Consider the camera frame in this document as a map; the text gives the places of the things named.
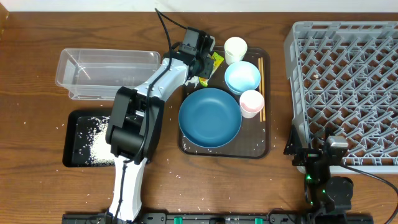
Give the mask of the yellow green snack wrapper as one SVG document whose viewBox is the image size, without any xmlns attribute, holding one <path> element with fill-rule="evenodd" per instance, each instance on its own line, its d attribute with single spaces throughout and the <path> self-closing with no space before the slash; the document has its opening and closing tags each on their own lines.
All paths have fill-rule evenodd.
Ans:
<svg viewBox="0 0 398 224">
<path fill-rule="evenodd" d="M 212 69 L 212 72 L 211 72 L 209 78 L 201 78 L 201 77 L 199 78 L 199 82 L 203 87 L 208 86 L 208 81 L 210 80 L 210 78 L 213 76 L 213 74 L 217 71 L 218 67 L 224 61 L 224 58 L 216 52 L 213 52 L 213 54 L 211 55 L 211 58 L 214 60 L 214 62 L 213 62 L 213 69 Z"/>
</svg>

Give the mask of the light blue bowl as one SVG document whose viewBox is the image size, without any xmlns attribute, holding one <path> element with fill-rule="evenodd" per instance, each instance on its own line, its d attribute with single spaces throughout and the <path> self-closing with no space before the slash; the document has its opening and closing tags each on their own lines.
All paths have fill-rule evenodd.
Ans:
<svg viewBox="0 0 398 224">
<path fill-rule="evenodd" d="M 239 61 L 229 65 L 224 73 L 228 89 L 235 95 L 255 90 L 261 82 L 259 69 L 251 62 Z"/>
</svg>

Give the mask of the dark blue plate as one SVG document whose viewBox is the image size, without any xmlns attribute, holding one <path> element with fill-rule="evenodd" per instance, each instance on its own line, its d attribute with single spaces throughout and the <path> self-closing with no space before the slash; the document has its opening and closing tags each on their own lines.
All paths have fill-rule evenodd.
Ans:
<svg viewBox="0 0 398 224">
<path fill-rule="evenodd" d="M 178 123 L 182 134 L 191 143 L 217 148 L 238 135 L 242 115 L 238 102 L 229 93 L 217 88 L 202 88 L 184 99 Z"/>
</svg>

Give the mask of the pink cup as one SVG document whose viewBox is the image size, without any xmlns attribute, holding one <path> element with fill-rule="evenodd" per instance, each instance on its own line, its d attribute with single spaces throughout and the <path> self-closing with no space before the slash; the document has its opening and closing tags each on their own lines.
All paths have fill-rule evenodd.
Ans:
<svg viewBox="0 0 398 224">
<path fill-rule="evenodd" d="M 253 118 L 265 105 L 263 95 L 256 90 L 245 91 L 239 98 L 241 114 L 244 118 Z"/>
</svg>

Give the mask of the pile of white rice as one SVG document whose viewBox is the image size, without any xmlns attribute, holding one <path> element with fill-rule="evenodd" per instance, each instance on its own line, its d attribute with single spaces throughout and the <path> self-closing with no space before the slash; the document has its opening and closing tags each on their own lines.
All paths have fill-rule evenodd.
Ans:
<svg viewBox="0 0 398 224">
<path fill-rule="evenodd" d="M 73 160 L 79 166 L 113 166 L 114 155 L 105 136 L 109 116 L 83 116 L 76 124 Z"/>
</svg>

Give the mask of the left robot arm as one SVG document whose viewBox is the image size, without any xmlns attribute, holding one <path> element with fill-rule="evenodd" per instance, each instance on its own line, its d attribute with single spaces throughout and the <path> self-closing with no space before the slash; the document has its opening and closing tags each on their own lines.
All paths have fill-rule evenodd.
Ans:
<svg viewBox="0 0 398 224">
<path fill-rule="evenodd" d="M 132 223 L 137 218 L 144 169 L 159 143 L 165 102 L 189 79 L 210 76 L 213 47 L 175 44 L 144 83 L 134 88 L 123 86 L 116 92 L 105 136 L 116 171 L 115 195 L 106 223 Z"/>
</svg>

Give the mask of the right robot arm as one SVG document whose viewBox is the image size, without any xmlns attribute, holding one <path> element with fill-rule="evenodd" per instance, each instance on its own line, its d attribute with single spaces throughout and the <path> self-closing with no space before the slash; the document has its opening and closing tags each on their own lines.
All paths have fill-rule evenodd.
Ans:
<svg viewBox="0 0 398 224">
<path fill-rule="evenodd" d="M 353 182 L 347 177 L 333 177 L 330 172 L 330 167 L 339 165 L 347 150 L 347 140 L 329 129 L 318 149 L 304 147 L 296 127 L 291 127 L 283 154 L 294 157 L 293 166 L 305 168 L 305 200 L 311 205 L 296 216 L 295 223 L 348 222 L 346 211 L 351 209 Z"/>
</svg>

